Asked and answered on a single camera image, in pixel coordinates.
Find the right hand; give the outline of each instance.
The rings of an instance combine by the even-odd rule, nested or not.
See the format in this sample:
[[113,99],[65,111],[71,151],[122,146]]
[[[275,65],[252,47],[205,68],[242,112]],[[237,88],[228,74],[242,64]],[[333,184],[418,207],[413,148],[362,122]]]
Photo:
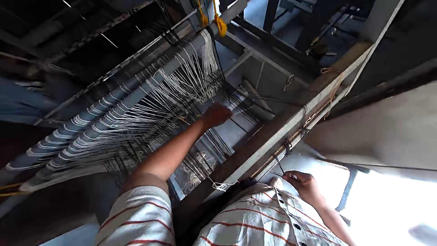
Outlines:
[[228,107],[216,102],[206,110],[200,119],[205,122],[208,128],[211,128],[223,124],[232,115],[233,113]]
[[289,182],[299,192],[302,200],[313,206],[313,208],[326,206],[326,200],[322,193],[320,193],[316,180],[311,174],[299,171],[286,171],[282,178]]

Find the striped shirt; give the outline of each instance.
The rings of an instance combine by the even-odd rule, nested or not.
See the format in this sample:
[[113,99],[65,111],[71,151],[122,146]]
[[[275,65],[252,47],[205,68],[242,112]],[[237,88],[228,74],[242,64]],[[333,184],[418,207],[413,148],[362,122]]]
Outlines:
[[[175,245],[168,190],[141,186],[122,194],[96,245]],[[194,245],[347,245],[300,198],[264,184],[249,187],[205,226]]]

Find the person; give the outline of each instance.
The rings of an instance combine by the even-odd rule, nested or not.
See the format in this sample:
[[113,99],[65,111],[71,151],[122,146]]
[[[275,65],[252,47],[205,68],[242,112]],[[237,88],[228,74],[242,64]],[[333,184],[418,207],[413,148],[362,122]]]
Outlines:
[[[96,235],[96,245],[175,245],[166,180],[200,136],[231,116],[227,107],[214,104],[184,132],[151,153],[128,178]],[[203,227],[194,245],[354,245],[346,224],[328,206],[313,176],[287,171],[282,178],[300,197],[278,189],[280,179],[272,186],[252,185]],[[306,203],[319,218],[308,215]]]

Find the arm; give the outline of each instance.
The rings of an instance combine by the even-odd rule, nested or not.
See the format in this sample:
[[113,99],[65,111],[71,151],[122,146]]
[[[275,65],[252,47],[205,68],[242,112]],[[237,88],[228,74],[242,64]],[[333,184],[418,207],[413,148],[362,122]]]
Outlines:
[[198,121],[151,153],[129,177],[122,193],[147,185],[148,174],[153,174],[162,181],[169,179],[197,139],[209,128],[223,124],[231,116],[231,110],[227,107],[213,104]]
[[330,208],[320,193],[316,180],[311,174],[299,171],[287,171],[282,176],[298,192],[302,200],[310,204],[320,215],[323,223],[343,242],[350,246],[355,246],[349,233],[346,230],[346,223],[337,211]]

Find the shirt sleeve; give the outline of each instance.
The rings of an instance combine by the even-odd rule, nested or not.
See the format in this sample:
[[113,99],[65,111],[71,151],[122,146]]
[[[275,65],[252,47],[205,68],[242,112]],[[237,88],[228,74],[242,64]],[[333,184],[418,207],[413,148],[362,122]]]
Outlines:
[[140,186],[123,193],[100,226],[95,245],[175,245],[168,187],[160,186]]

